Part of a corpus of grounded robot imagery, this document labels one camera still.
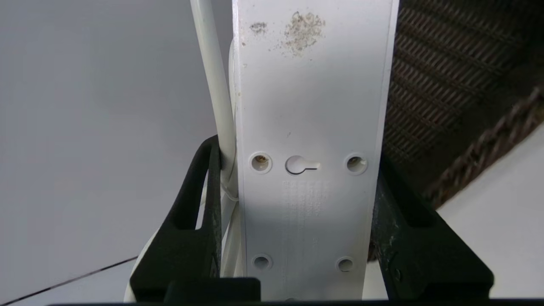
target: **white wall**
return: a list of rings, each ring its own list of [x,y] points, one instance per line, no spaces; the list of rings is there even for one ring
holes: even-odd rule
[[[493,271],[492,297],[544,297],[544,126],[439,213]]]
[[[188,0],[0,1],[0,304],[136,256],[213,134]]]

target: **metal mesh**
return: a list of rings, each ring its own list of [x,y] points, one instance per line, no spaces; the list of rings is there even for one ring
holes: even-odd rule
[[[402,1],[383,151],[417,191],[453,184],[443,173],[528,99],[544,72],[543,31],[542,0]]]

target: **white power cord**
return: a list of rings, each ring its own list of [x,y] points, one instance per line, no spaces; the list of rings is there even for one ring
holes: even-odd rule
[[[206,80],[212,98],[213,113],[217,126],[219,148],[223,168],[221,170],[221,189],[226,199],[221,200],[222,232],[226,235],[224,258],[221,261],[221,276],[233,277],[240,245],[240,221],[238,208],[238,177],[236,171],[236,134],[234,129],[234,113],[236,110],[236,91],[234,89],[234,59],[231,42],[228,61],[229,85],[231,95],[227,91],[225,73],[219,40],[215,28],[212,4],[210,0],[191,0],[191,9],[195,21],[202,62],[206,72]],[[225,226],[230,224],[228,232]]]

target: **white power strip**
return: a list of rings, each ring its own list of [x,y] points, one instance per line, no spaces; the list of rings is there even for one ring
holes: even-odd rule
[[[242,256],[264,301],[361,298],[397,11],[233,2]]]

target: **braided rope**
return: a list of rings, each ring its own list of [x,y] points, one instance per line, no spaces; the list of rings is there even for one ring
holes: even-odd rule
[[[430,200],[434,209],[465,188],[542,123],[543,89],[543,86],[535,87],[527,99],[515,104],[510,112],[499,119],[493,128],[484,131],[427,189],[424,196]]]

